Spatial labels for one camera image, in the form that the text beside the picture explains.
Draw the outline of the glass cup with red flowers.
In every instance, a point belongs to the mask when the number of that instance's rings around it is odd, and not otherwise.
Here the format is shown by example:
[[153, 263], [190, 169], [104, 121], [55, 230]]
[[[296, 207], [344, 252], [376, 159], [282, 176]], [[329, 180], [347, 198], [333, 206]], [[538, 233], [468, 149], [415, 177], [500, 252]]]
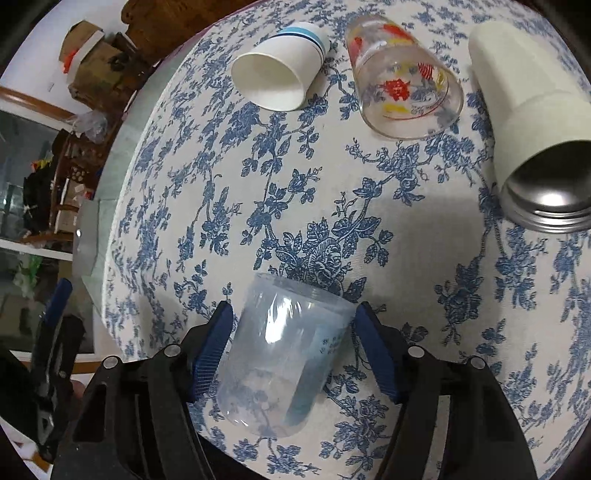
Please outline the glass cup with red flowers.
[[454, 73], [402, 26], [382, 15], [353, 19], [346, 30], [363, 121], [394, 139], [422, 139], [452, 126], [464, 92]]

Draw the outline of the small wooden chair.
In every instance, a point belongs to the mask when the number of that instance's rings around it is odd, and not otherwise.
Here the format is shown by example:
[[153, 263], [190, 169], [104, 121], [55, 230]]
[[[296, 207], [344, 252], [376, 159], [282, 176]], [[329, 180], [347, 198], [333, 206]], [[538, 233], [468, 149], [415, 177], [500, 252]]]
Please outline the small wooden chair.
[[25, 245], [73, 241], [72, 229], [60, 221], [79, 211], [77, 198], [91, 198], [97, 188], [108, 153], [114, 142], [114, 130], [99, 143], [86, 135], [76, 136], [60, 130], [51, 145], [51, 157], [37, 162], [23, 181], [23, 226], [19, 240]]

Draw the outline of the clear plastic cup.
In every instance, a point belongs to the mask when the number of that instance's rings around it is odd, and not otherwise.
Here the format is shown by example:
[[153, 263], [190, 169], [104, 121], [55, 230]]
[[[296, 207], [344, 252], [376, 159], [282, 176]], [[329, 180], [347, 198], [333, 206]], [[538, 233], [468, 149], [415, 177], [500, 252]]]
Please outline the clear plastic cup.
[[355, 304], [331, 292], [257, 274], [218, 369], [221, 415], [259, 436], [300, 431], [355, 313]]

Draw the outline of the white paper cup blue stripes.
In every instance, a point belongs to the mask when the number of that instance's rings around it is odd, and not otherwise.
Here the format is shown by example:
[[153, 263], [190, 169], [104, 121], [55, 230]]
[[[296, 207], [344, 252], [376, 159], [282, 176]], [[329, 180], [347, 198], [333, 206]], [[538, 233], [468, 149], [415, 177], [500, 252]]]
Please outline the white paper cup blue stripes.
[[325, 29], [294, 22], [239, 55], [231, 65], [231, 79], [238, 92], [256, 106], [294, 111], [304, 103], [328, 52]]

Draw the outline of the carved wooden sofa bench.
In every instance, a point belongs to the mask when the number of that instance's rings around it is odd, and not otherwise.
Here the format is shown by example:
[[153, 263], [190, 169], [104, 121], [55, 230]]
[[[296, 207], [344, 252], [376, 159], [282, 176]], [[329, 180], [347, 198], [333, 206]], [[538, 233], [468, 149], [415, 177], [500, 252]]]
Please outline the carved wooden sofa bench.
[[129, 0], [121, 10], [126, 36], [151, 64], [249, 0]]

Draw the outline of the blue floral tablecloth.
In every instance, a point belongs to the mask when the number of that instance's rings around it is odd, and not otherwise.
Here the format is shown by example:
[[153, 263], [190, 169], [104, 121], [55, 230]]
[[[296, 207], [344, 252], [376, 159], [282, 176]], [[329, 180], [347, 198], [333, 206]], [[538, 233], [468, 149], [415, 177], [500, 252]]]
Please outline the blue floral tablecloth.
[[[345, 32], [370, 13], [461, 79], [454, 126], [392, 141], [363, 122]], [[483, 357], [538, 475], [556, 474], [590, 419], [590, 236], [503, 217], [468, 52], [488, 20], [530, 34], [587, 85], [553, 26], [515, 1], [266, 1], [213, 24], [158, 99], [118, 198], [102, 317], [124, 357], [180, 340], [221, 301], [242, 309], [256, 274], [279, 274], [370, 303], [438, 358]], [[297, 21], [328, 31], [329, 57], [304, 108], [264, 111], [230, 65]]]

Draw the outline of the cream steel thermos cup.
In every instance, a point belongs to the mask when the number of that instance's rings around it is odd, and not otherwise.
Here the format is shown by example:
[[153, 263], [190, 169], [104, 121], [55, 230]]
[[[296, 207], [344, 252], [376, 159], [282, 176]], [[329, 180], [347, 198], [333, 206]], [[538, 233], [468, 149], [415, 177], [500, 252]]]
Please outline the cream steel thermos cup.
[[531, 35], [487, 21], [469, 37], [472, 69], [494, 134], [505, 216], [530, 230], [590, 227], [590, 101]]

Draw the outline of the stacked cardboard boxes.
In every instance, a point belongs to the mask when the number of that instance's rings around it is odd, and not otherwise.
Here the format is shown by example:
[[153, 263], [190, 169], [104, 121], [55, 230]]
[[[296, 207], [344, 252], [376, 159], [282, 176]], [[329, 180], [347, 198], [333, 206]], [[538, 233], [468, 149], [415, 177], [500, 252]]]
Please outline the stacked cardboard boxes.
[[106, 36], [86, 20], [66, 34], [59, 61], [70, 96], [109, 114], [123, 111], [153, 71], [123, 34]]

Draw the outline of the wooden framed glass door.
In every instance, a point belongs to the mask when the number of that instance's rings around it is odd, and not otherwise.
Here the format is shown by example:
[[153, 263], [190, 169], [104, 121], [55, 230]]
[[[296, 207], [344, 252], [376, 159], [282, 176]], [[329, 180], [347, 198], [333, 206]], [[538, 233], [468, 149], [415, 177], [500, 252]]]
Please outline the wooden framed glass door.
[[53, 227], [52, 195], [59, 132], [1, 108], [1, 238], [21, 247], [70, 253], [65, 227]]

